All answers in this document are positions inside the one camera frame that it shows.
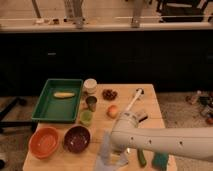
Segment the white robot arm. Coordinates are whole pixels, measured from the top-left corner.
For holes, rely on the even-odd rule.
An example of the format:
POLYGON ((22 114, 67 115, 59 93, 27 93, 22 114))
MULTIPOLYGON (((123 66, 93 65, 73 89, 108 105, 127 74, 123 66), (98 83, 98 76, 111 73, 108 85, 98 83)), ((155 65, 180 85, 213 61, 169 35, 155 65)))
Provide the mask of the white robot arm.
POLYGON ((120 114, 110 133, 113 152, 144 149, 213 162, 213 128, 139 128, 141 119, 130 111, 120 114))

